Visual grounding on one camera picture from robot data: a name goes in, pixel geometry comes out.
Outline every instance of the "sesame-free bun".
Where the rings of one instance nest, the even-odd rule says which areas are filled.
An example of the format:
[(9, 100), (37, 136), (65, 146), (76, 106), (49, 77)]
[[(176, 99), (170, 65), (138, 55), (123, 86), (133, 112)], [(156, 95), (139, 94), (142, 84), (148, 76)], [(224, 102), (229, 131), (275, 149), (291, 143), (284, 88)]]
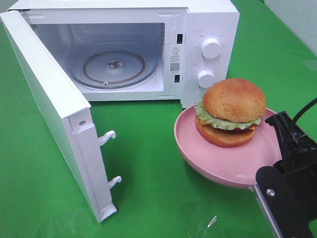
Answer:
[(248, 129), (247, 131), (238, 133), (237, 131), (227, 131), (218, 128), (213, 128), (210, 124), (201, 124), (198, 117), (195, 118), (197, 131), (209, 142), (224, 147), (239, 146), (247, 143), (253, 138), (255, 130)]
[(261, 88), (242, 78), (215, 83), (204, 95), (205, 110), (214, 118), (248, 122), (264, 115), (265, 95)]

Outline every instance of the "white knob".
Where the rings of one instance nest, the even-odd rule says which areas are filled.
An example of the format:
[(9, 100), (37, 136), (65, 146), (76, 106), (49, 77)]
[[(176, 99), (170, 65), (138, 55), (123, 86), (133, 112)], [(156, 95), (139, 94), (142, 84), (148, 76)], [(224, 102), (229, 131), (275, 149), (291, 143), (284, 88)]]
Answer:
[(203, 56), (208, 59), (216, 58), (220, 54), (221, 44), (216, 38), (208, 38), (202, 43)]
[(210, 70), (203, 70), (198, 74), (198, 85), (202, 88), (209, 88), (215, 83), (213, 72)]

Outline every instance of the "microwave warning label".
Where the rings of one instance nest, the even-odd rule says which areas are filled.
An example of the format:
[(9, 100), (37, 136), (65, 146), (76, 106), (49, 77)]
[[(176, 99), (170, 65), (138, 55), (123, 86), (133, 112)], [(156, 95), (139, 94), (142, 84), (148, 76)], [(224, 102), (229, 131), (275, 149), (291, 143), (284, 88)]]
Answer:
[(172, 52), (170, 56), (170, 71), (179, 72), (180, 71), (180, 49), (178, 47), (171, 47)]

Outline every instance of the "screw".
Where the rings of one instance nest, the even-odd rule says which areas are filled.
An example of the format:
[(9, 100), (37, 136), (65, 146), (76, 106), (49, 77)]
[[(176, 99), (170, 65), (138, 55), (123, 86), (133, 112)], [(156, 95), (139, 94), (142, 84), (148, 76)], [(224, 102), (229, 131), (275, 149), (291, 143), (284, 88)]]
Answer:
[(268, 195), (269, 197), (274, 197), (274, 196), (275, 196), (275, 191), (274, 191), (273, 189), (268, 189), (268, 190), (266, 191), (266, 193), (267, 193), (267, 195)]
[(81, 122), (79, 122), (80, 126), (84, 126), (86, 124), (86, 121), (82, 120)]

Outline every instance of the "lettuce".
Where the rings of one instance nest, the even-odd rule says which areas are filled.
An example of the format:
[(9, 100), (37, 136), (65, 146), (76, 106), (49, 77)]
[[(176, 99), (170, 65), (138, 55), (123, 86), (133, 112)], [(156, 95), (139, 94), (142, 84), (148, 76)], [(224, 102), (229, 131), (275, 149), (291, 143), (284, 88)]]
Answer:
[(233, 130), (235, 128), (244, 130), (246, 128), (249, 128), (253, 124), (259, 125), (262, 121), (262, 117), (249, 122), (231, 122), (224, 119), (214, 118), (204, 109), (202, 101), (195, 105), (195, 110), (200, 120), (210, 123), (214, 128), (219, 128), (223, 130)]

